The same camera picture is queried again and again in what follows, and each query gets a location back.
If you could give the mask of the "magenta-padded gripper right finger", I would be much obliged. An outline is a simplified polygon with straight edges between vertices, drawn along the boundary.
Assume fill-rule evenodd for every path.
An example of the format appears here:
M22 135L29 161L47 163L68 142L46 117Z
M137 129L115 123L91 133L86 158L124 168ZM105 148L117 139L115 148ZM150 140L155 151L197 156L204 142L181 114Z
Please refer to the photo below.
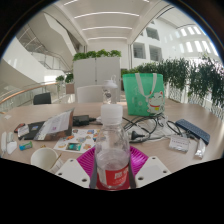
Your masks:
M158 157L148 157L134 147L130 147L130 152L129 184L131 189L146 186L170 174L169 169Z

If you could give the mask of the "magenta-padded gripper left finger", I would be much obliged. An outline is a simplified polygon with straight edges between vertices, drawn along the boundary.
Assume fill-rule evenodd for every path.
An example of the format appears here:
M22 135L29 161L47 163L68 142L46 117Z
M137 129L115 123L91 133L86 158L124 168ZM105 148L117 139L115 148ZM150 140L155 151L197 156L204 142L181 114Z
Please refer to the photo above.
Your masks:
M94 189L97 184L97 165L94 148L77 159L68 159L56 172L56 175L83 188Z

